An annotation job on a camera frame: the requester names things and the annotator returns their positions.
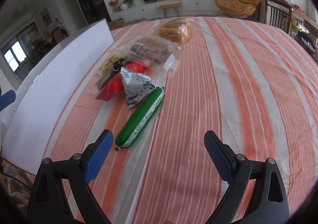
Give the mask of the green sausage snack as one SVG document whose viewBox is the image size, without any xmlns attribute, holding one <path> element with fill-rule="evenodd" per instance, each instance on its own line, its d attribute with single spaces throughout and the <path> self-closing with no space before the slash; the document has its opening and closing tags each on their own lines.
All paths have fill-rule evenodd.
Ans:
<svg viewBox="0 0 318 224">
<path fill-rule="evenodd" d="M 160 87 L 156 87 L 144 98 L 118 133 L 115 139 L 115 151 L 128 149 L 135 144 L 145 127 L 157 113 L 164 97 L 164 90 Z"/>
</svg>

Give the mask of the red triangular snack bag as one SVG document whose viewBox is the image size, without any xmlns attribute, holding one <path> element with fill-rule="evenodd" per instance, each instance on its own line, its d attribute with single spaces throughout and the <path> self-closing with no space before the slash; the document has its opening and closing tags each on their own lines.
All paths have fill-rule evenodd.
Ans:
<svg viewBox="0 0 318 224">
<path fill-rule="evenodd" d="M 137 60 L 122 68 L 125 68 L 133 73 L 144 73 L 147 69 L 147 66 L 141 61 Z M 122 76 L 120 74 L 121 71 L 118 72 L 119 73 L 115 75 L 115 77 L 113 77 L 111 81 L 107 83 L 106 86 L 104 86 L 104 88 L 97 94 L 95 97 L 96 100 L 109 101 L 123 90 Z"/>
</svg>

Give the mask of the blue white triangular snack bag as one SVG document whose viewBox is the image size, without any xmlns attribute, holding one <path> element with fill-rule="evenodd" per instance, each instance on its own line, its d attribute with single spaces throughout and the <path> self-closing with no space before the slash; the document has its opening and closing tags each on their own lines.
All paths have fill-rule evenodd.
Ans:
<svg viewBox="0 0 318 224">
<path fill-rule="evenodd" d="M 139 104 L 155 89 L 150 76 L 142 73 L 134 73 L 124 67 L 121 68 L 120 74 L 124 92 L 126 94 L 128 110 L 131 110 Z"/>
</svg>

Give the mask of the dark long snack bar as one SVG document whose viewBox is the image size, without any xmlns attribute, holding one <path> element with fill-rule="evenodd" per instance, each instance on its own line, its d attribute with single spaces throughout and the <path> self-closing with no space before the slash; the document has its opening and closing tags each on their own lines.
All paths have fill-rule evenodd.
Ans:
<svg viewBox="0 0 318 224">
<path fill-rule="evenodd" d="M 118 73 L 119 72 L 115 70 L 105 73 L 97 80 L 93 87 L 88 90 L 89 94 L 97 95 L 104 88 L 104 86 L 106 86 L 106 84 L 109 83 L 111 79 Z"/>
</svg>

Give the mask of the yellow green rice cracker pack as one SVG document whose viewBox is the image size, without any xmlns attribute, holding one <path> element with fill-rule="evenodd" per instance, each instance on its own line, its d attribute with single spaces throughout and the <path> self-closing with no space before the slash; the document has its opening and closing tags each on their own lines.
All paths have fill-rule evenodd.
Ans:
<svg viewBox="0 0 318 224">
<path fill-rule="evenodd" d="M 114 64 L 121 58 L 122 57 L 116 55 L 108 57 L 98 68 L 98 70 L 96 71 L 96 75 L 101 77 L 102 75 L 107 73 L 114 66 Z"/>
</svg>

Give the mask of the small dark brown snack packet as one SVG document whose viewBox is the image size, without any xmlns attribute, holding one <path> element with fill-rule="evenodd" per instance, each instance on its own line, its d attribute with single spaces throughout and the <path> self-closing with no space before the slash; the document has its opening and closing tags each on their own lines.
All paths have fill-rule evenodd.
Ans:
<svg viewBox="0 0 318 224">
<path fill-rule="evenodd" d="M 126 65 L 130 64 L 131 61 L 126 60 L 125 58 L 121 58 L 113 63 L 114 71 L 120 71 L 122 67 L 125 67 Z"/>
</svg>

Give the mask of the orange striped tablecloth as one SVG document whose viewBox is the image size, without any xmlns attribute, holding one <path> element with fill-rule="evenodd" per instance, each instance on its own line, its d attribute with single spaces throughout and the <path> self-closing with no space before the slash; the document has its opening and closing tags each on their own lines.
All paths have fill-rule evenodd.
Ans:
<svg viewBox="0 0 318 224">
<path fill-rule="evenodd" d="M 276 160 L 294 213 L 317 180 L 317 64 L 269 25 L 198 17 L 177 70 L 152 73 L 165 98 L 138 141 L 111 150 L 90 184 L 112 223 L 204 223 L 227 184 L 205 147 Z"/>
</svg>

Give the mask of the clear bag of brown biscuits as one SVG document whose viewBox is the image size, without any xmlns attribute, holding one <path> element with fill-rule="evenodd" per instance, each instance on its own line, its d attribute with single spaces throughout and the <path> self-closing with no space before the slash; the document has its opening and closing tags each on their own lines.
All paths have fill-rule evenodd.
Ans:
<svg viewBox="0 0 318 224">
<path fill-rule="evenodd" d="M 154 71 L 177 70 L 180 46 L 155 35 L 137 35 L 124 44 L 110 50 L 110 55 L 139 61 Z"/>
</svg>

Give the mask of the red flower arrangement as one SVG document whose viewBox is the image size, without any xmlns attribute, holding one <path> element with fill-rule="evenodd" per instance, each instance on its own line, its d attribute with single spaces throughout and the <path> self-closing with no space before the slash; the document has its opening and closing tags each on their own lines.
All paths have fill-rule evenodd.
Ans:
<svg viewBox="0 0 318 224">
<path fill-rule="evenodd" d="M 110 0 L 108 2 L 108 5 L 110 6 L 110 8 L 112 9 L 114 13 L 117 12 L 118 3 L 119 3 L 119 0 Z"/>
</svg>

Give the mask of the white round vase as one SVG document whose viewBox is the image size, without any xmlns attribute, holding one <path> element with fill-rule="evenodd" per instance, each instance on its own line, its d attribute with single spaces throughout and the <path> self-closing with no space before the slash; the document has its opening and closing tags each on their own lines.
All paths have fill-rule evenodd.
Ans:
<svg viewBox="0 0 318 224">
<path fill-rule="evenodd" d="M 123 4 L 120 5 L 120 9 L 121 10 L 127 10 L 128 9 L 128 5 L 123 3 Z"/>
</svg>

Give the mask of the green plant left of TV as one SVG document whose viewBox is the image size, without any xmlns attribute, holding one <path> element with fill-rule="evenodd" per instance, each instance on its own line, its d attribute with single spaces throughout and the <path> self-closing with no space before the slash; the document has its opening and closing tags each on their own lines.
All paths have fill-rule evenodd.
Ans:
<svg viewBox="0 0 318 224">
<path fill-rule="evenodd" d="M 128 5 L 129 8 L 135 6 L 135 0 L 123 0 L 123 2 Z"/>
</svg>

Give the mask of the bagged yellow bread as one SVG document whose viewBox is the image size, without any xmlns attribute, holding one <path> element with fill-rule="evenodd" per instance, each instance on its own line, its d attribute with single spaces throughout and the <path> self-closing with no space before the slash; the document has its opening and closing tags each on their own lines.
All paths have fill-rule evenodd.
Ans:
<svg viewBox="0 0 318 224">
<path fill-rule="evenodd" d="M 192 24 L 187 19 L 174 19 L 158 27 L 159 37 L 174 42 L 185 44 L 192 38 Z"/>
</svg>

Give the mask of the wooden bench stool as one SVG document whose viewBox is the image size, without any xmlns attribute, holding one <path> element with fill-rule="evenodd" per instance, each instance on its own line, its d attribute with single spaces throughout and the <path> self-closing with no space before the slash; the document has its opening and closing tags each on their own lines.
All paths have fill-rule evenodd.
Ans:
<svg viewBox="0 0 318 224">
<path fill-rule="evenodd" d="M 171 9 L 171 8 L 174 9 L 176 17 L 179 17 L 180 16 L 179 8 L 182 6 L 183 4 L 181 2 L 177 2 L 177 3 L 159 5 L 158 9 L 163 11 L 164 18 L 167 18 L 168 9 Z"/>
</svg>

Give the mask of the dark wooden chair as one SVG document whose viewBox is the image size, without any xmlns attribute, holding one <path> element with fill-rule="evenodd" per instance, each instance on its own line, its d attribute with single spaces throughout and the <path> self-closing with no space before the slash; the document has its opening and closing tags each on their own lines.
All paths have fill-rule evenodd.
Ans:
<svg viewBox="0 0 318 224">
<path fill-rule="evenodd" d="M 292 16 L 292 6 L 280 0 L 265 0 L 265 24 L 281 29 L 289 35 L 292 28 Z"/>
</svg>

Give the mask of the white TV cabinet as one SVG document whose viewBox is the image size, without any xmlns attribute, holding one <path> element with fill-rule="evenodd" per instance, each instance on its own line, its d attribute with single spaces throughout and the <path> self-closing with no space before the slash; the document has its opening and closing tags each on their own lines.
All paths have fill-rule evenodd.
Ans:
<svg viewBox="0 0 318 224">
<path fill-rule="evenodd" d="M 131 22 L 140 19 L 212 15 L 210 0 L 169 0 L 133 6 L 110 15 L 111 20 Z"/>
</svg>

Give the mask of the orange lounge chair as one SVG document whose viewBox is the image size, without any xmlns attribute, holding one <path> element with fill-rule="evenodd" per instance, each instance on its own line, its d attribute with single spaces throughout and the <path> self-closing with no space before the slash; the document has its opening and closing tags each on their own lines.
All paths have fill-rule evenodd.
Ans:
<svg viewBox="0 0 318 224">
<path fill-rule="evenodd" d="M 254 14 L 261 0 L 215 0 L 220 12 L 234 18 L 245 19 Z"/>
</svg>

